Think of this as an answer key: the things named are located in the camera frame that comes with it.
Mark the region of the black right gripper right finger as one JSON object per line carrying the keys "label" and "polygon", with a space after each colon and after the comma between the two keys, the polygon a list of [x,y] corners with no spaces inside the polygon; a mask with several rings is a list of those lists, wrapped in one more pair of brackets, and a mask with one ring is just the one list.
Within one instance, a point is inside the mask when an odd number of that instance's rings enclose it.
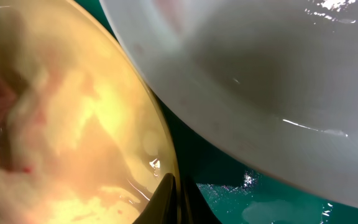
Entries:
{"label": "black right gripper right finger", "polygon": [[182,224],[221,224],[191,177],[181,181]]}

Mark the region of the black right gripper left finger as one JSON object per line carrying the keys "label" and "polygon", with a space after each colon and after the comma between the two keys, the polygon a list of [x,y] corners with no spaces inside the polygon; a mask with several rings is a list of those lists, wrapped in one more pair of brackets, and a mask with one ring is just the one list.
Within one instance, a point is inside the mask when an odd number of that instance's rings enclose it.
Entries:
{"label": "black right gripper left finger", "polygon": [[167,173],[133,224],[177,224],[177,206],[175,176]]}

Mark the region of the yellow plate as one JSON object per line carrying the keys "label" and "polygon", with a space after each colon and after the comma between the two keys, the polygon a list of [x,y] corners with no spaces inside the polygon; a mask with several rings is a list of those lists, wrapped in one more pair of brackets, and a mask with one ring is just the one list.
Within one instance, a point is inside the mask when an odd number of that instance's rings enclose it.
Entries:
{"label": "yellow plate", "polygon": [[0,1],[0,223],[133,223],[178,180],[162,112],[74,1]]}

